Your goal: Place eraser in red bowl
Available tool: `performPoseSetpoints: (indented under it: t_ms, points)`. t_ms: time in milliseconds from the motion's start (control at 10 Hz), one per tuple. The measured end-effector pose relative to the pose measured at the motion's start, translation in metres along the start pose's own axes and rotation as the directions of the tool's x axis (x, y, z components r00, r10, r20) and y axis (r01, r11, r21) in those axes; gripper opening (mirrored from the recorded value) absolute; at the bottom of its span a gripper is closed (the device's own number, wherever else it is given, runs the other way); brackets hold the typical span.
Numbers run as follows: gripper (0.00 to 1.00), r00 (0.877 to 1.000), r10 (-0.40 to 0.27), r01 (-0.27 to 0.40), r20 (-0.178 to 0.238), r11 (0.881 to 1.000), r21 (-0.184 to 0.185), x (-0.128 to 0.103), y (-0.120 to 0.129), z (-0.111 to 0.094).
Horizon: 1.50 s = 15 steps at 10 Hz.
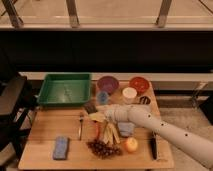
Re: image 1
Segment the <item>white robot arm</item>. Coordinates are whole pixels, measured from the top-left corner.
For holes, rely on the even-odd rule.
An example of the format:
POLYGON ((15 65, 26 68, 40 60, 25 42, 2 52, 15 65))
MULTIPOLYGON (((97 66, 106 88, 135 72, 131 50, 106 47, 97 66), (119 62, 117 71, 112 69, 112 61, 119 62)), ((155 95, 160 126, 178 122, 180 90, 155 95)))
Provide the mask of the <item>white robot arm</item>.
POLYGON ((193 158, 209 171, 213 171, 213 142, 184 129, 169 124, 147 111, 142 105, 111 104, 95 106, 84 105, 89 115, 100 112, 106 119, 114 122, 132 122, 156 133, 176 148, 193 158))

